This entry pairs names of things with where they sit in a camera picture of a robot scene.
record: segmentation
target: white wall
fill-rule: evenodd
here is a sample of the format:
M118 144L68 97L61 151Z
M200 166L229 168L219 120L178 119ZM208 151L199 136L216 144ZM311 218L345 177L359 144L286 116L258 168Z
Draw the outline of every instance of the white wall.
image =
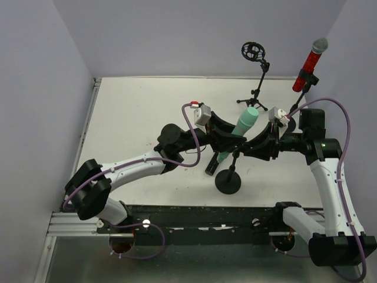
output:
M32 282L92 79L50 0L0 9L0 282Z
M54 0L96 77L261 75L241 56L261 43L268 75L297 75L345 0Z
M333 97L350 115L352 133L345 160L347 184L355 209L367 235L377 236L377 2L348 0L331 29L329 49L315 74L317 86L308 97ZM345 140L345 119L331 103L319 103L326 110L328 137ZM369 258L377 268L377 252Z

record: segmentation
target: black tripod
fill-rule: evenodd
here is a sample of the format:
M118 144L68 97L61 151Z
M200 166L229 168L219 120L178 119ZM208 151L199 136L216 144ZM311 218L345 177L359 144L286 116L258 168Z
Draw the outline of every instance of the black tripod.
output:
M242 56L251 61L251 62L260 62L260 67L262 68L263 74L262 77L260 78L258 88L256 90L252 90L252 98L249 99L244 99L244 100L237 100L237 103L241 102L246 102L247 106L252 106L254 107L257 105L256 108L263 108L264 111L268 111L268 108L265 107L262 103L259 102L258 96L260 93L260 87L262 86L262 82L264 79L264 76L268 72L270 68L270 63L268 63L265 59L264 56L266 55L266 52L260 44L256 42L247 42L244 45L242 45L241 49Z

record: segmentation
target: teal cylinder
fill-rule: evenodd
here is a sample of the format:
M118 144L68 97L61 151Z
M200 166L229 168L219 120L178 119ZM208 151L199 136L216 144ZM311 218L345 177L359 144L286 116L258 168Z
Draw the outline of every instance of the teal cylinder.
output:
M248 107L244 112L242 112L236 126L232 131L232 134L243 136L248 130L250 130L251 127L254 126L258 117L258 110L256 110L254 107ZM229 154L229 152L221 152L217 157L217 162L221 163L229 156Z

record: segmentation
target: bolt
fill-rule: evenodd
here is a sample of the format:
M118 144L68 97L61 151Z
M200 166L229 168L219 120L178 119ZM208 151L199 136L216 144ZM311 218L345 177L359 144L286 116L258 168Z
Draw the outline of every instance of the bolt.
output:
M254 227L260 225L259 219L258 219L258 218L254 218L254 219L252 220L252 224L253 224Z
M97 228L102 228L104 226L104 223L102 222L102 220L98 220L95 225L97 226Z

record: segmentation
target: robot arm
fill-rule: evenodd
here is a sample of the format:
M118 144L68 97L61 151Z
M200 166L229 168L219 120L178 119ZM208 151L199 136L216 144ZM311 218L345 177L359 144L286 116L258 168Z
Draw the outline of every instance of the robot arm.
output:
M292 227L309 245L312 261L317 266L356 265L361 257L355 240L354 228L365 256L377 247L374 236L366 236L350 199L343 165L340 174L338 164L342 155L336 139L325 138L325 112L318 109L302 109L299 128L303 133L285 133L284 113L270 113L271 123L255 139L248 141L244 155L263 160L275 159L279 152L300 152L305 155L318 185L325 214L325 227L318 224L306 212L295 205L282 212L283 222ZM338 182L342 182L344 200ZM351 215L349 222L346 208Z
M310 256L318 266L354 265L360 262L355 238L345 216L345 208L339 194L336 171L342 154L339 142L325 138L325 114L322 110L301 110L299 128L303 133L284 133L286 116L273 109L265 130L251 141L231 134L234 125L226 123L208 109L199 126L205 125L205 132L195 129L199 145L210 144L218 152L239 150L245 156L262 160L278 157L279 152L300 152L305 155L318 184L326 225L315 222L299 206L288 206L281 212L282 221L292 227L309 245ZM65 190L68 195L87 180L85 187L71 199L81 220L97 216L113 225L129 221L130 212L126 205L108 197L116 188L142 177L159 175L177 167L183 161L180 152L193 149L196 144L190 131L183 131L174 124L166 125L158 137L154 150L122 162L98 164L94 159L85 162ZM360 237L365 255L377 247L374 236L366 236L353 209L348 188L341 172L347 206L352 215L352 224Z
M246 141L231 134L234 125L218 118L208 106L192 103L191 107L196 108L196 125L205 126L205 131L193 130L199 146L209 144L213 150L223 152ZM91 159L78 169L65 191L81 220L97 216L113 225L120 224L128 216L127 207L109 198L110 192L137 179L174 170L183 161L180 152L197 147L192 132L175 124L164 126L157 140L154 150L141 156L104 164Z

